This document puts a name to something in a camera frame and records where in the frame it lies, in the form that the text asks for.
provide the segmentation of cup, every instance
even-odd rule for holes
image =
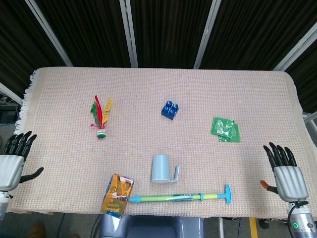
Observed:
[[[176,182],[178,180],[179,165],[175,167],[174,179],[170,177],[169,157],[155,155],[152,164],[152,182]]]

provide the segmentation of black curtain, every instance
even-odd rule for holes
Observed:
[[[22,98],[33,70],[64,66],[22,0],[0,1],[0,59],[0,82]]]
[[[306,113],[317,111],[317,41],[286,72],[294,80],[303,111]]]
[[[37,0],[74,66],[130,67],[119,0]]]
[[[222,0],[201,68],[272,70],[316,21],[316,0]]]
[[[193,68],[212,0],[132,0],[139,67]]]

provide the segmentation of shoe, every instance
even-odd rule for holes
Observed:
[[[45,227],[40,221],[34,223],[29,229],[28,238],[45,238]]]

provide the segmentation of floor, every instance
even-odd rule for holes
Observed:
[[[2,143],[0,151],[2,151],[3,144],[6,140],[13,135],[15,125],[0,126],[0,137]],[[314,143],[317,145],[317,135],[314,134],[310,125],[307,126],[309,133],[312,136]],[[42,221],[46,227],[46,238],[57,237],[57,231],[62,220],[62,213],[55,213],[54,215],[44,215],[40,213],[34,214],[15,214],[8,213],[5,216],[4,221],[0,222],[0,238],[1,232],[10,234],[13,237],[23,238],[27,237],[27,233],[32,224],[36,221]],[[91,214],[66,214],[60,229],[60,238],[67,238],[72,234],[78,234],[81,238],[89,238],[90,232],[97,215]],[[224,220],[224,233],[226,238],[235,238],[238,235],[239,220],[227,221]],[[217,238],[218,234],[218,219],[208,218],[205,219],[205,237]],[[251,237],[249,219],[241,219],[241,238]],[[280,238],[288,237],[287,227],[279,222],[272,221],[269,229],[261,229],[258,226],[259,238]]]

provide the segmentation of red feather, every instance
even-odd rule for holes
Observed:
[[[98,121],[100,123],[100,125],[103,123],[103,111],[101,109],[101,106],[100,106],[100,103],[99,103],[99,100],[98,100],[98,97],[97,95],[95,96],[95,100],[96,100],[96,103],[97,103],[97,116],[98,116]]]

